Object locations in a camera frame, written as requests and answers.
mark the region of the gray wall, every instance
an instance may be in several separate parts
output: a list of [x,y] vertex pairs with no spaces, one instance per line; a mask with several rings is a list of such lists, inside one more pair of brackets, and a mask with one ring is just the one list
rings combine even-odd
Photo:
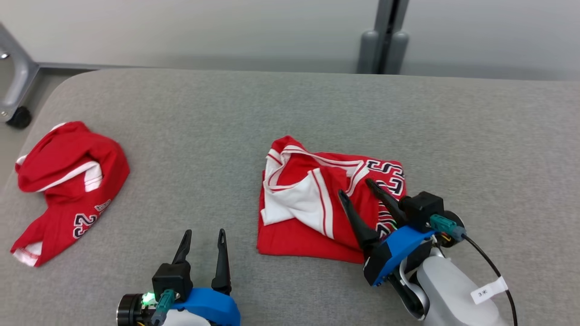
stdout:
[[41,63],[352,73],[378,0],[0,3],[0,21]]
[[580,80],[579,0],[409,0],[402,74]]

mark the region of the green connector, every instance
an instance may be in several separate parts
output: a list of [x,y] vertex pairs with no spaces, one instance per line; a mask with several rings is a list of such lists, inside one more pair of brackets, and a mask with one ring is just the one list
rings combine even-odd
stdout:
[[433,214],[429,220],[433,230],[445,232],[453,237],[457,242],[463,241],[462,234],[467,234],[465,228],[457,226],[457,223],[441,215]]
[[452,234],[453,229],[457,226],[457,223],[438,214],[431,215],[429,222],[431,223],[431,229],[447,234]]

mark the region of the clothing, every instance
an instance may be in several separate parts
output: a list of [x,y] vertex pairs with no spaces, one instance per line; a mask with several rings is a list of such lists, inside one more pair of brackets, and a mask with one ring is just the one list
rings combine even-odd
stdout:
[[347,193],[361,218],[381,238],[396,226],[365,184],[367,178],[397,200],[406,194],[398,161],[310,153],[290,136],[274,141],[266,157],[259,200],[258,251],[363,263],[338,191]]
[[80,121],[54,127],[16,161],[18,187],[44,192],[47,210],[10,252],[38,267],[75,243],[111,204],[129,175],[121,146]]

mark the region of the gray cushion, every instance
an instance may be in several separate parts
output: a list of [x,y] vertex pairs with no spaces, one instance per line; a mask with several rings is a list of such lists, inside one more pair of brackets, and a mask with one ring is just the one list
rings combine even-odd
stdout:
[[[104,70],[72,77],[35,117],[22,153],[83,120],[125,149],[131,175],[75,245],[35,269],[10,256],[45,209],[5,186],[2,325],[114,325],[123,294],[151,290],[185,229],[191,278],[209,287],[227,232],[245,325],[416,325],[359,265],[256,251],[269,145],[399,160],[408,191],[442,196],[512,290],[521,325],[580,318],[580,84],[378,75]],[[468,244],[446,251],[478,285],[495,280]],[[505,295],[494,299],[505,319]]]

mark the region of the green led light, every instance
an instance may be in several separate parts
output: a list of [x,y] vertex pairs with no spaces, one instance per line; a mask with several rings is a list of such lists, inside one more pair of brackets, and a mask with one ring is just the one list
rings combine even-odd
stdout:
[[143,295],[142,301],[143,301],[143,304],[146,305],[146,306],[152,305],[152,304],[156,303],[156,301],[155,301],[155,293],[151,293],[151,292],[145,293]]

